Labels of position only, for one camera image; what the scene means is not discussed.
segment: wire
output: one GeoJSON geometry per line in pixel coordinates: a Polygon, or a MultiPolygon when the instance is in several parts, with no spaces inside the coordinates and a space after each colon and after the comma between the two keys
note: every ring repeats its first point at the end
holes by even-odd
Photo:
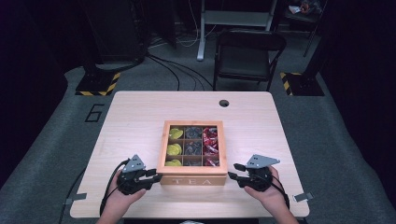
{"type": "Polygon", "coordinates": [[[113,189],[113,190],[111,191],[111,193],[109,193],[109,194],[107,195],[108,190],[110,189],[111,181],[113,181],[114,175],[116,175],[117,171],[120,169],[120,167],[121,167],[122,165],[128,164],[128,161],[129,161],[129,160],[130,160],[130,159],[128,159],[128,160],[126,160],[126,161],[122,161],[122,162],[116,167],[116,169],[114,169],[113,174],[111,174],[111,177],[110,177],[110,179],[109,179],[108,182],[107,182],[107,187],[106,187],[105,195],[103,196],[102,202],[101,202],[101,204],[100,204],[99,215],[102,215],[102,212],[103,212],[103,210],[105,209],[105,206],[106,206],[106,202],[107,202],[108,197],[114,192],[114,190],[117,189],[117,188],[113,189]]]}
{"type": "Polygon", "coordinates": [[[210,83],[204,76],[202,76],[202,75],[201,75],[200,73],[198,73],[197,71],[195,71],[195,70],[193,70],[193,69],[191,69],[191,68],[189,68],[189,67],[187,67],[187,66],[185,66],[185,65],[183,65],[183,64],[175,63],[175,62],[172,62],[172,61],[168,61],[168,60],[159,58],[159,57],[157,57],[157,56],[154,56],[154,55],[152,55],[152,54],[149,54],[149,56],[150,56],[150,57],[154,57],[155,59],[161,60],[161,61],[166,62],[166,63],[173,63],[173,64],[176,64],[176,65],[181,66],[181,67],[183,67],[183,68],[186,68],[186,69],[192,71],[193,73],[197,74],[197,75],[198,75],[199,77],[201,77],[210,87],[213,88],[212,83],[210,83]]]}
{"type": "MultiPolygon", "coordinates": [[[[177,41],[177,43],[178,44],[181,44],[181,43],[184,43],[184,42],[191,42],[191,41],[195,41],[195,40],[182,40],[182,41],[177,41]]],[[[154,46],[150,46],[150,47],[148,47],[149,49],[153,49],[153,48],[157,48],[157,47],[160,47],[160,46],[162,46],[162,45],[167,45],[168,43],[167,42],[163,42],[163,43],[161,43],[161,44],[158,44],[158,45],[154,45],[154,46]]]]}
{"type": "Polygon", "coordinates": [[[184,74],[186,74],[187,76],[189,76],[189,77],[192,78],[192,80],[194,81],[194,88],[192,89],[193,91],[196,90],[196,87],[197,87],[197,80],[201,83],[202,89],[205,90],[204,85],[202,84],[201,80],[199,80],[197,77],[195,77],[195,76],[193,76],[193,75],[187,73],[186,71],[184,71],[183,69],[181,69],[181,68],[175,66],[175,65],[172,64],[172,63],[167,63],[167,64],[168,64],[169,66],[172,66],[172,67],[176,68],[176,69],[179,70],[180,72],[182,72],[182,73],[184,73],[184,74]]]}
{"type": "Polygon", "coordinates": [[[196,30],[195,40],[193,40],[192,44],[190,44],[190,45],[183,45],[182,42],[180,42],[180,40],[177,38],[178,43],[180,43],[181,46],[186,47],[186,48],[191,47],[192,45],[194,45],[197,42],[197,40],[199,39],[198,38],[199,37],[198,25],[197,25],[197,21],[196,21],[196,19],[194,17],[194,13],[192,12],[191,0],[189,0],[189,7],[190,7],[190,12],[191,12],[191,15],[192,15],[192,19],[194,20],[194,25],[195,25],[195,30],[196,30]]]}
{"type": "MultiPolygon", "coordinates": [[[[224,9],[224,0],[221,1],[221,8],[220,8],[220,11],[222,11],[223,9],[224,9]]],[[[212,33],[212,31],[216,28],[216,26],[217,26],[217,25],[214,25],[214,26],[213,26],[213,28],[205,35],[205,38],[206,38],[207,36],[209,36],[210,33],[212,33]]]]}
{"type": "MultiPolygon", "coordinates": [[[[75,179],[75,181],[73,182],[73,185],[70,187],[69,191],[67,192],[67,196],[65,198],[65,201],[69,198],[70,193],[72,192],[74,186],[76,185],[77,181],[79,180],[79,178],[82,176],[82,174],[84,174],[85,170],[87,169],[87,167],[85,167],[84,169],[82,169],[81,173],[79,173],[79,175],[77,176],[77,178],[75,179]]],[[[64,206],[62,206],[62,211],[61,211],[61,215],[59,216],[59,224],[62,223],[62,218],[64,217],[64,208],[66,207],[66,203],[64,203],[64,206]]]]}
{"type": "Polygon", "coordinates": [[[173,75],[174,77],[177,79],[177,90],[180,90],[180,79],[178,79],[178,76],[176,75],[176,73],[174,71],[172,71],[172,69],[170,69],[169,67],[167,67],[165,64],[160,63],[157,59],[155,59],[154,57],[150,56],[150,54],[148,54],[148,58],[150,58],[152,61],[162,65],[163,67],[165,67],[166,69],[168,69],[173,75]]]}
{"type": "Polygon", "coordinates": [[[257,178],[259,178],[259,179],[261,179],[261,180],[263,180],[263,181],[265,181],[265,182],[267,182],[268,184],[270,184],[271,186],[273,186],[275,189],[277,189],[277,190],[283,195],[283,198],[285,199],[286,206],[290,209],[289,196],[288,196],[288,194],[286,193],[285,189],[283,188],[282,183],[280,183],[279,179],[277,179],[276,177],[274,177],[273,175],[271,175],[271,177],[274,178],[274,179],[280,184],[280,187],[281,187],[282,189],[281,189],[280,187],[278,187],[276,184],[274,184],[273,182],[269,182],[266,178],[263,178],[263,177],[261,177],[261,176],[259,176],[259,175],[253,175],[253,176],[254,176],[254,177],[257,177],[257,178]]]}

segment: human hand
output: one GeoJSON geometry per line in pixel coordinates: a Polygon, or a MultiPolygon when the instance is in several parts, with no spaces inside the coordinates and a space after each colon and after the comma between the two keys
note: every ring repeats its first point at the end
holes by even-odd
{"type": "MultiPolygon", "coordinates": [[[[268,167],[273,175],[273,184],[282,189],[281,184],[277,181],[279,180],[279,174],[277,169],[272,166],[268,167]]],[[[262,206],[280,223],[298,223],[294,215],[290,212],[289,208],[286,206],[285,198],[283,194],[271,186],[266,191],[257,191],[251,187],[245,186],[244,190],[251,197],[259,200],[262,206]]]]}
{"type": "Polygon", "coordinates": [[[117,189],[117,179],[119,178],[121,170],[118,170],[111,180],[109,192],[107,193],[107,202],[105,209],[96,222],[100,223],[117,223],[123,215],[128,211],[129,206],[132,203],[139,200],[146,193],[145,189],[141,189],[138,192],[131,195],[124,195],[117,189]]]}

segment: hazard stripe tape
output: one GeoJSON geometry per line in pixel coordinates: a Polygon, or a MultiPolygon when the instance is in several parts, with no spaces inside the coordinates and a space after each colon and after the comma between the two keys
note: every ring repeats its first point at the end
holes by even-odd
{"type": "Polygon", "coordinates": [[[120,78],[120,73],[114,75],[113,80],[111,80],[111,84],[106,91],[76,91],[76,95],[85,95],[85,96],[110,95],[116,88],[116,84],[119,78],[120,78]]]}
{"type": "Polygon", "coordinates": [[[300,76],[301,73],[280,73],[280,77],[282,78],[283,87],[285,88],[286,94],[287,95],[293,95],[293,92],[291,90],[290,84],[288,82],[287,75],[300,76]]]}

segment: wooden table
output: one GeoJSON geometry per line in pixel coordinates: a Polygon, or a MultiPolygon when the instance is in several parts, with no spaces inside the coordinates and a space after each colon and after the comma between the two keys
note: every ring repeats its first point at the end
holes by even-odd
{"type": "MultiPolygon", "coordinates": [[[[222,120],[228,170],[246,164],[253,154],[280,160],[274,165],[290,197],[296,217],[309,214],[307,202],[295,202],[303,193],[274,99],[269,92],[253,91],[119,91],[107,113],[78,194],[72,217],[99,217],[99,206],[113,170],[137,154],[147,169],[156,168],[165,120],[222,120]],[[226,100],[228,106],[219,102],[226,100]]],[[[255,199],[227,178],[224,186],[162,186],[134,203],[124,217],[130,218],[241,218],[270,217],[255,199]]]]}

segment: wooden box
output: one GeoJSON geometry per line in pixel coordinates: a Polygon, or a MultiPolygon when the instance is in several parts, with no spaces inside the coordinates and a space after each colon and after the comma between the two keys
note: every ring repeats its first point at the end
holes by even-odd
{"type": "Polygon", "coordinates": [[[157,173],[163,185],[224,185],[227,177],[222,121],[167,120],[157,173]]]}

